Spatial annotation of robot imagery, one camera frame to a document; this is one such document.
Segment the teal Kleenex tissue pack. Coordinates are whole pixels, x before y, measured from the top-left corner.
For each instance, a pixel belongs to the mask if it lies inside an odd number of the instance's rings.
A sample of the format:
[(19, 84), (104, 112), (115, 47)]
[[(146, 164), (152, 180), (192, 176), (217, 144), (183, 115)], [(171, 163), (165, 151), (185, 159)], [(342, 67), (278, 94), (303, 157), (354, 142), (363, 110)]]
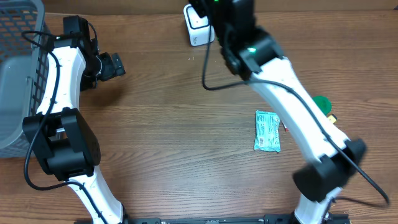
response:
[(254, 150), (280, 152), (279, 124), (276, 113), (256, 111)]

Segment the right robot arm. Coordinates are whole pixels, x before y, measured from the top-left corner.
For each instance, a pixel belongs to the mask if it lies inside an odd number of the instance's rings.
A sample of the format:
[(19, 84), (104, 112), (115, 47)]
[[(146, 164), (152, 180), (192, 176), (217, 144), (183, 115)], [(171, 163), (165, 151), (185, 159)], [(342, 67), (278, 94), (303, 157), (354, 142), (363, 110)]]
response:
[(359, 170), (366, 152), (361, 139), (350, 139), (323, 114), (299, 82), (280, 45), (256, 24), (253, 1), (195, 1), (221, 45), (229, 70), (241, 77), (271, 106), (306, 160), (293, 174), (300, 191), (291, 215), (266, 215), (266, 223), (348, 223), (347, 215), (332, 215), (331, 204)]

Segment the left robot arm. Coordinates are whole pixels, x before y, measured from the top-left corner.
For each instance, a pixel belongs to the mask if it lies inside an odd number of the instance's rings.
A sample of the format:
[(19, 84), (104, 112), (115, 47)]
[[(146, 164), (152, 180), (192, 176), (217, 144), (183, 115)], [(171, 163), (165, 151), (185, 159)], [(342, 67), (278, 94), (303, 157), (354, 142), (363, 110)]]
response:
[(63, 18), (63, 34), (38, 31), (47, 42), (33, 42), (47, 53), (49, 72), (44, 97), (34, 116), (25, 117), (23, 132), (30, 146), (25, 181), (47, 191), (69, 186), (91, 215), (91, 223), (127, 223), (100, 171), (100, 145), (79, 111), (80, 92), (125, 74), (118, 54), (99, 53), (95, 28), (80, 16)]

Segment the green lid jar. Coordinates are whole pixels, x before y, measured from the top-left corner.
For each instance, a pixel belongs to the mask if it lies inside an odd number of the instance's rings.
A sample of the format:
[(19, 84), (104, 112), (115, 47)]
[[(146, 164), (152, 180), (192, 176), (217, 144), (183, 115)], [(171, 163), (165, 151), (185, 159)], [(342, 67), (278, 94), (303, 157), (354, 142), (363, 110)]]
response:
[(321, 95), (314, 96), (313, 101), (319, 107), (319, 109), (322, 111), (324, 115), (327, 115), (331, 112), (332, 103), (327, 97)]

